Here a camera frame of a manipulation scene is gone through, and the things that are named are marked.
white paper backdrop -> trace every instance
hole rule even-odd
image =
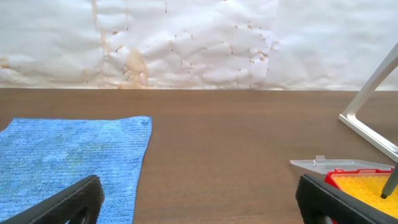
[[[3,0],[0,87],[358,90],[398,42],[397,12],[396,0]]]

brown tabletop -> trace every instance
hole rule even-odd
[[[356,92],[0,90],[0,129],[13,117],[153,117],[134,224],[302,223],[291,159],[394,163],[338,115]],[[377,92],[359,118],[398,142],[398,92]]]

blue towel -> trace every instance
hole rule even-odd
[[[152,120],[14,119],[0,132],[0,221],[88,175],[105,201],[97,223],[131,224]]]

yellow textured insert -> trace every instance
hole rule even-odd
[[[397,189],[386,199],[380,198],[381,190],[388,177],[334,177],[333,180],[347,194],[373,206],[374,208],[398,218]]]

transparent plastic lid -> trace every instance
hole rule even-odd
[[[312,160],[291,160],[290,163],[320,174],[327,174],[337,168],[342,168],[345,171],[358,169],[391,170],[391,168],[394,168],[394,166],[377,162],[361,161],[357,159],[325,159],[325,156],[317,156],[316,159]]]

